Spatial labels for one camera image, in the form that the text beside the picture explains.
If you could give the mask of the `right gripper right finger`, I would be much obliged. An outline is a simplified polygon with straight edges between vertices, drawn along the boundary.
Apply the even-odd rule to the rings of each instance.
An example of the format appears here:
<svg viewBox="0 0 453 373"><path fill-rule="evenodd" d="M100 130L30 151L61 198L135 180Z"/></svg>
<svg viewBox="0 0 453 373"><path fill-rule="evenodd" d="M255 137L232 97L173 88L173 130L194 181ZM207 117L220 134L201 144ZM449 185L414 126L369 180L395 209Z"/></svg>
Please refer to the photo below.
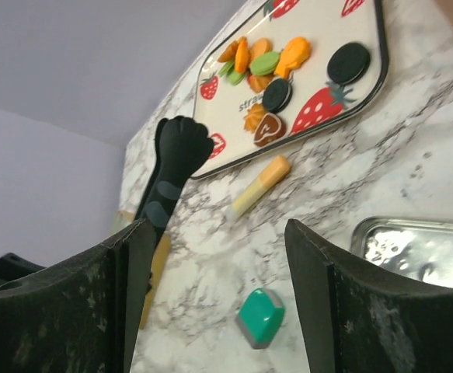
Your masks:
<svg viewBox="0 0 453 373"><path fill-rule="evenodd" d="M302 222L284 231L312 372L453 372L453 288L394 274Z"/></svg>

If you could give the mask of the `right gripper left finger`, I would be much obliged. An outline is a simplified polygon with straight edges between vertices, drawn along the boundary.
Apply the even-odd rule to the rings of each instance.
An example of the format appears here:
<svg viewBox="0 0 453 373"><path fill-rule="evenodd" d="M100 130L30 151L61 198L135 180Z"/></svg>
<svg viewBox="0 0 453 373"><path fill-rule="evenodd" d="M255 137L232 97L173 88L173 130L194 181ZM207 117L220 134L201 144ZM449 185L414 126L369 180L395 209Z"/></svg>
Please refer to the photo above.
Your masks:
<svg viewBox="0 0 453 373"><path fill-rule="evenodd" d="M127 372L156 237L139 220L0 286L0 372Z"/></svg>

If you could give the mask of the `black metal tongs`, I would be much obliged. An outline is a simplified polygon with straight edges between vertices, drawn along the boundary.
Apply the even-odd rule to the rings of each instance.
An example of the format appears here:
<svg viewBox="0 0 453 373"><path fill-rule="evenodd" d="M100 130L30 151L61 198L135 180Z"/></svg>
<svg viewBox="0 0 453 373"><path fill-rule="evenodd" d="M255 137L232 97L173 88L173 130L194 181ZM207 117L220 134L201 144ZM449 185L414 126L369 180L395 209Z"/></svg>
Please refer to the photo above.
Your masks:
<svg viewBox="0 0 453 373"><path fill-rule="evenodd" d="M214 142L205 125L177 116L158 122L154 143L155 167L134 218L149 221L159 242L187 180L207 161Z"/></svg>

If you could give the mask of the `orange flower cookie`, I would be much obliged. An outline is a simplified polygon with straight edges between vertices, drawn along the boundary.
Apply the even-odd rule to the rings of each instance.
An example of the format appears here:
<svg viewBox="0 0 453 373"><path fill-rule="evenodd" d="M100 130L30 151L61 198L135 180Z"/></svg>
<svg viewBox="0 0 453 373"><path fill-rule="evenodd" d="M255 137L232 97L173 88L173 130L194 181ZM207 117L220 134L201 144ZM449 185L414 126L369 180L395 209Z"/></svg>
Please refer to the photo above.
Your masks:
<svg viewBox="0 0 453 373"><path fill-rule="evenodd" d="M261 103L253 104L244 116L244 130L254 133L267 111Z"/></svg>

